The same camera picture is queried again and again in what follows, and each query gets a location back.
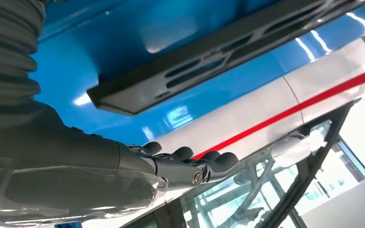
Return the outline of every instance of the red line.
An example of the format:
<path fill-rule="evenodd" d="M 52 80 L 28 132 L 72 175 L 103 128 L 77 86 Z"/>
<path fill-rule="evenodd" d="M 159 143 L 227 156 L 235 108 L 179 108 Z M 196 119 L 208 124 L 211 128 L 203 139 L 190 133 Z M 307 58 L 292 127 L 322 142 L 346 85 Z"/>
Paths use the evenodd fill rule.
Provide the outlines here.
<path fill-rule="evenodd" d="M 310 99 L 308 99 L 308 100 L 306 100 L 302 103 L 299 103 L 298 105 L 296 105 L 296 106 L 294 106 L 294 107 L 292 107 L 288 110 L 285 110 L 284 112 L 279 113 L 278 115 L 276 115 L 276 116 L 274 116 L 270 119 L 267 119 L 267 120 L 259 123 L 258 125 L 255 125 L 255 126 L 249 128 L 249 129 L 247 129 L 247 130 L 245 130 L 245 131 L 229 138 L 228 140 L 226 140 L 224 142 L 221 142 L 221 143 L 213 146 L 212 148 L 209 148 L 209 149 L 205 150 L 204 152 L 202 152 L 200 154 L 195 155 L 193 158 L 194 159 L 200 159 L 204 154 L 206 154 L 209 151 L 219 151 L 220 149 L 223 149 L 223 148 L 237 142 L 238 140 L 249 136 L 250 134 L 252 134 L 256 131 L 261 130 L 262 128 L 265 128 L 265 127 L 267 127 L 267 126 L 269 126 L 269 125 L 271 125 L 271 124 L 273 124 L 273 123 L 275 123 L 279 120 L 282 120 L 285 117 L 288 117 L 288 116 L 290 116 L 290 115 L 292 115 L 296 112 L 299 112 L 299 111 L 301 111 L 301 110 L 303 110 L 307 107 L 310 107 L 310 106 L 312 106 L 312 105 L 314 105 L 314 104 L 316 104 L 320 101 L 323 101 L 327 98 L 330 98 L 332 96 L 340 94 L 343 91 L 351 89 L 355 86 L 359 86 L 363 83 L 365 83 L 365 73 L 361 74 L 361 75 L 359 75 L 355 78 L 352 78 L 352 79 L 350 79 L 350 80 L 348 80 L 348 81 L 346 81 L 342 84 L 339 84 L 335 87 L 332 87 L 332 88 L 326 90 L 325 92 L 322 92 L 322 93 L 320 93 L 320 94 L 318 94 L 318 95 L 316 95 L 316 96 L 314 96 L 314 97 L 312 97 L 312 98 L 310 98 Z"/>

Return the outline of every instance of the glass panel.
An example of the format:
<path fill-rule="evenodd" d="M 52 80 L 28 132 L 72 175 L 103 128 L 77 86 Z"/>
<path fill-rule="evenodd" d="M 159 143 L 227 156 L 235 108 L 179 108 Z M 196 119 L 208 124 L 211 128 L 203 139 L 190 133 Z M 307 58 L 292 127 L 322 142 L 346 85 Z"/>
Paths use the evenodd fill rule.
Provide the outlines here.
<path fill-rule="evenodd" d="M 155 222 L 155 221 L 153 221 L 151 224 L 149 224 L 149 225 L 147 225 L 147 226 L 145 226 L 145 227 L 142 227 L 142 228 L 158 228 L 158 227 L 157 227 L 156 222 Z"/>
<path fill-rule="evenodd" d="M 315 150 L 323 146 L 324 137 L 331 125 L 326 121 L 312 129 Z M 273 145 L 253 153 L 242 160 L 227 179 L 209 186 L 200 186 L 180 197 L 183 211 L 191 211 L 186 218 L 191 228 L 255 228 L 259 227 L 298 176 L 297 166 L 280 167 L 271 156 Z M 318 183 L 312 184 L 301 203 L 325 197 Z M 282 228 L 296 227 L 287 217 Z"/>
<path fill-rule="evenodd" d="M 186 218 L 187 225 L 192 228 L 259 226 L 280 201 L 271 182 L 275 180 L 272 172 L 274 163 L 270 148 L 265 148 L 241 161 L 231 177 L 207 189 L 193 189 L 182 196 L 183 210 L 196 210 L 193 212 L 196 216 L 189 220 Z M 289 170 L 293 173 L 291 182 L 287 183 L 290 186 L 297 169 L 293 166 Z"/>
<path fill-rule="evenodd" d="M 350 150 L 349 146 L 342 140 L 338 139 L 338 143 L 332 147 L 335 152 L 342 152 L 341 160 L 349 169 L 358 182 L 365 180 L 365 167 Z"/>
<path fill-rule="evenodd" d="M 190 210 L 184 213 L 184 219 L 185 221 L 189 221 L 192 219 L 192 214 Z"/>
<path fill-rule="evenodd" d="M 363 175 L 344 154 L 338 143 L 329 151 L 315 179 L 296 205 L 296 210 L 300 215 L 364 180 Z"/>

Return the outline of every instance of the clear plastic cover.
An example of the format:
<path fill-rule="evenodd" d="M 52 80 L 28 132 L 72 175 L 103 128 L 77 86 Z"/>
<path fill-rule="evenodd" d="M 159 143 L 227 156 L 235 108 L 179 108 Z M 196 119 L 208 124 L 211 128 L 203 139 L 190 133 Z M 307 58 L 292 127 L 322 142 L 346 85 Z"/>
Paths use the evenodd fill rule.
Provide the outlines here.
<path fill-rule="evenodd" d="M 0 158 L 0 227 L 37 227 L 128 215 L 164 195 L 152 174 L 86 167 L 13 169 Z"/>

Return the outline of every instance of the metal screw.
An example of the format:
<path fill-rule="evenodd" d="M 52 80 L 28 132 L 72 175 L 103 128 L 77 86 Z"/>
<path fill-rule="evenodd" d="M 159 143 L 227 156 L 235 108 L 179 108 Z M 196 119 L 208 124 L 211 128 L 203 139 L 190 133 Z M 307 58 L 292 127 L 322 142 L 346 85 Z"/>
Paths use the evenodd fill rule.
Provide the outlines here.
<path fill-rule="evenodd" d="M 197 170 L 194 172 L 193 176 L 192 176 L 192 183 L 197 186 L 201 183 L 202 180 L 202 172 Z"/>

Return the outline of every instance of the black frame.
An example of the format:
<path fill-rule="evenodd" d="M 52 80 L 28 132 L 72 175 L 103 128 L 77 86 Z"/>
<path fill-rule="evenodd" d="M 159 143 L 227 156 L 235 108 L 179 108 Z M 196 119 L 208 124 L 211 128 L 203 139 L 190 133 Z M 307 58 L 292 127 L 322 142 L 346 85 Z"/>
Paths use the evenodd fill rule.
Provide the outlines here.
<path fill-rule="evenodd" d="M 99 80 L 87 94 L 99 109 L 133 116 L 364 4 L 283 0 L 130 72 Z"/>
<path fill-rule="evenodd" d="M 299 176 L 291 185 L 283 200 L 277 204 L 270 216 L 264 221 L 264 223 L 262 223 L 260 228 L 277 228 L 292 211 L 294 206 L 306 192 L 311 181 L 314 179 L 329 150 L 336 143 L 339 131 L 341 130 L 347 114 L 354 103 L 355 101 L 347 103 L 346 105 L 307 123 L 301 128 L 302 133 L 309 134 L 311 128 L 318 123 L 325 120 L 331 120 L 332 122 L 331 127 L 325 136 L 325 141 L 327 142 L 326 146 L 321 147 L 315 156 L 310 156 L 298 163 Z"/>
<path fill-rule="evenodd" d="M 277 195 L 279 196 L 279 199 L 282 199 L 283 196 L 286 194 L 285 191 L 282 189 L 280 183 L 278 182 L 278 179 L 276 179 L 275 174 L 279 173 L 282 170 L 282 168 L 278 168 L 276 170 L 273 170 L 272 172 L 268 173 L 269 177 L 268 180 L 271 182 L 272 187 L 276 191 Z M 288 214 L 290 218 L 292 219 L 293 223 L 297 228 L 306 228 L 307 225 L 305 224 L 304 220 L 300 217 L 297 210 L 295 208 L 292 209 L 292 211 Z"/>
<path fill-rule="evenodd" d="M 179 199 L 166 203 L 164 206 L 133 220 L 122 226 L 123 228 L 143 228 L 155 223 L 158 228 L 186 228 L 183 208 Z"/>
<path fill-rule="evenodd" d="M 356 170 L 359 172 L 359 174 L 363 177 L 365 180 L 365 166 L 362 164 L 362 162 L 356 157 L 355 153 L 350 149 L 350 147 L 347 145 L 347 143 L 342 139 L 341 136 L 338 136 L 337 140 L 338 147 L 343 151 L 343 153 L 346 155 L 346 157 L 351 161 L 353 166 L 356 168 Z"/>

